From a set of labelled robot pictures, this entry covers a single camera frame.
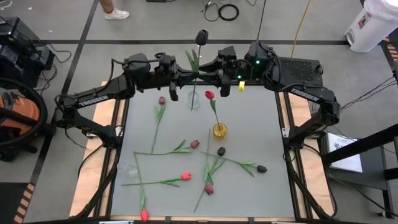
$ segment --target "striped hazard tape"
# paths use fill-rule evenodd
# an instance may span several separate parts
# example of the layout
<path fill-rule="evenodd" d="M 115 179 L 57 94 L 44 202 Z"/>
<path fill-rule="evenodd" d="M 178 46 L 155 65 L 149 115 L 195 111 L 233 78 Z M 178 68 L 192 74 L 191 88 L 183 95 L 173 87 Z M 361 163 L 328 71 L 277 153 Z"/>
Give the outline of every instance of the striped hazard tape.
<path fill-rule="evenodd" d="M 390 42 L 390 38 L 384 38 L 384 41 Z M 388 51 L 391 54 L 391 57 L 394 61 L 398 61 L 398 51 L 392 44 L 387 44 Z"/>
<path fill-rule="evenodd" d="M 34 190 L 35 190 L 35 186 L 33 184 L 27 185 L 24 195 L 22 196 L 21 202 L 19 202 L 19 207 L 18 207 L 17 213 L 15 214 L 15 217 L 14 217 L 14 224 L 24 222 L 25 214 L 26 214 L 26 211 L 29 206 L 29 203 L 32 198 Z"/>

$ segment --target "gray table surface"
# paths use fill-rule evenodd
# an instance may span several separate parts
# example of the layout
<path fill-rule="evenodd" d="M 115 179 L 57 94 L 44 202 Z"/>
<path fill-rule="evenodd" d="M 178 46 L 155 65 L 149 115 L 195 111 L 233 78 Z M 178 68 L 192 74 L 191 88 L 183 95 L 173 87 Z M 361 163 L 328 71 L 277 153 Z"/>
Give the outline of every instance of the gray table surface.
<path fill-rule="evenodd" d="M 239 92 L 231 87 L 231 94 L 221 98 L 213 86 L 197 86 L 200 107 L 190 111 L 188 92 L 192 86 L 178 90 L 179 101 L 173 102 L 169 89 L 146 90 L 131 99 L 127 115 L 126 135 L 120 161 L 135 165 L 134 153 L 150 152 L 155 133 L 154 106 L 160 96 L 167 99 L 163 120 L 159 126 L 155 153 L 169 152 L 184 139 L 187 145 L 198 139 L 201 144 L 193 154 L 166 156 L 137 155 L 142 181 L 153 182 L 179 178 L 191 172 L 192 179 L 180 182 L 181 187 L 163 184 L 145 185 L 146 205 L 150 216 L 172 217 L 294 217 L 274 92 L 261 86 L 247 86 Z M 204 194 L 197 211 L 193 209 L 204 188 L 204 167 L 209 128 L 216 123 L 204 92 L 216 93 L 217 113 L 228 127 L 222 141 L 210 138 L 209 151 L 216 154 L 226 148 L 225 156 L 238 161 L 252 161 L 264 165 L 268 172 L 253 170 L 255 178 L 232 162 L 225 162 L 213 176 L 214 194 Z M 118 173 L 114 186 L 111 215 L 139 215 L 140 190 L 138 177 L 128 178 Z"/>

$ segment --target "person's leg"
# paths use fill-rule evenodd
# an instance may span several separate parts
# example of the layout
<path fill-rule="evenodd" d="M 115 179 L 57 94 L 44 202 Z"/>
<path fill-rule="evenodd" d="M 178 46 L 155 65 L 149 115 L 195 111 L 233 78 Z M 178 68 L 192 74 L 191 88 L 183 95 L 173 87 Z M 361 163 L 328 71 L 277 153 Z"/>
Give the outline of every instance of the person's leg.
<path fill-rule="evenodd" d="M 113 7 L 112 0 L 99 0 L 102 8 L 105 12 L 105 19 L 112 20 L 112 19 L 126 19 L 129 17 L 129 13 L 125 11 L 121 11 Z"/>

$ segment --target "red tulip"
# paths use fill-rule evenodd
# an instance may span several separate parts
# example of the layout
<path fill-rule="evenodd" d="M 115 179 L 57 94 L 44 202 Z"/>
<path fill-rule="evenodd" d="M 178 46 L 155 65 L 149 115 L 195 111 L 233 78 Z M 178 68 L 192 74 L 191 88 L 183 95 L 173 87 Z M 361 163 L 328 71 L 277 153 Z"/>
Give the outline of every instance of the red tulip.
<path fill-rule="evenodd" d="M 196 149 L 199 146 L 199 140 L 194 140 L 191 142 L 191 148 Z"/>
<path fill-rule="evenodd" d="M 208 195 L 211 195 L 214 193 L 213 186 L 211 184 L 206 184 L 205 186 L 205 191 Z"/>
<path fill-rule="evenodd" d="M 181 174 L 181 179 L 182 180 L 190 180 L 191 179 L 191 174 L 190 173 L 182 173 Z"/>
<path fill-rule="evenodd" d="M 214 93 L 210 90 L 205 92 L 205 96 L 209 99 L 212 100 L 214 98 Z"/>
<path fill-rule="evenodd" d="M 148 212 L 145 209 L 143 209 L 141 211 L 141 220 L 144 221 L 144 222 L 148 221 Z"/>
<path fill-rule="evenodd" d="M 166 104 L 166 98 L 164 98 L 163 96 L 159 97 L 159 104 L 160 105 Z"/>

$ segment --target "black stand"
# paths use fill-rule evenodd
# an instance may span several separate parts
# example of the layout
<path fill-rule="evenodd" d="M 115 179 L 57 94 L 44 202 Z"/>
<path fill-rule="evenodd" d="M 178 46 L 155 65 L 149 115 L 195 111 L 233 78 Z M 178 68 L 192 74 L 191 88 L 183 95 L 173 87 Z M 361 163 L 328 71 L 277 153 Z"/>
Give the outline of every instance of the black stand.
<path fill-rule="evenodd" d="M 347 182 L 382 190 L 384 207 L 393 211 L 389 180 L 398 179 L 398 168 L 387 169 L 382 145 L 394 142 L 398 160 L 398 124 L 360 139 L 345 147 L 322 155 L 324 166 L 353 155 L 361 154 L 363 173 L 331 169 L 333 176 Z M 394 219 L 389 212 L 386 217 Z"/>

